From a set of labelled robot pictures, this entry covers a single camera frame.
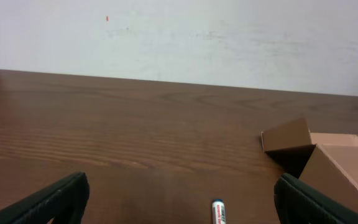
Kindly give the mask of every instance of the marker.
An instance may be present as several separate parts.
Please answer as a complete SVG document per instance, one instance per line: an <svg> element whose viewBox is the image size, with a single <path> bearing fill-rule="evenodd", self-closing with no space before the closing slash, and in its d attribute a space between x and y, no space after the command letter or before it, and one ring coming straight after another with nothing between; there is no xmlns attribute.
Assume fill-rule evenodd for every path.
<svg viewBox="0 0 358 224"><path fill-rule="evenodd" d="M215 199L212 202L212 219L214 224L226 224L226 212L224 211L223 200Z"/></svg>

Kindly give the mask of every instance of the wooden table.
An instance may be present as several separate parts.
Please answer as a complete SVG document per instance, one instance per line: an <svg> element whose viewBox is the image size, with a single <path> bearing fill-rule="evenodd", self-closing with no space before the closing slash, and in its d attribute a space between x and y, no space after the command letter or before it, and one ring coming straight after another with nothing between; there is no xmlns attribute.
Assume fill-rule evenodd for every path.
<svg viewBox="0 0 358 224"><path fill-rule="evenodd" d="M278 223L259 135L300 116L358 133L358 97L0 70L0 209L81 170L83 223Z"/></svg>

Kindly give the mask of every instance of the white wall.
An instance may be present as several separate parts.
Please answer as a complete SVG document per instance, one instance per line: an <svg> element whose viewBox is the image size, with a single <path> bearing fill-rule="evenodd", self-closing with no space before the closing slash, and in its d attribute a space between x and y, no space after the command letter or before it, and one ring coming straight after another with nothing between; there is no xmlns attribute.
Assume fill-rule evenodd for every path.
<svg viewBox="0 0 358 224"><path fill-rule="evenodd" d="M0 69L358 95L358 0L0 0Z"/></svg>

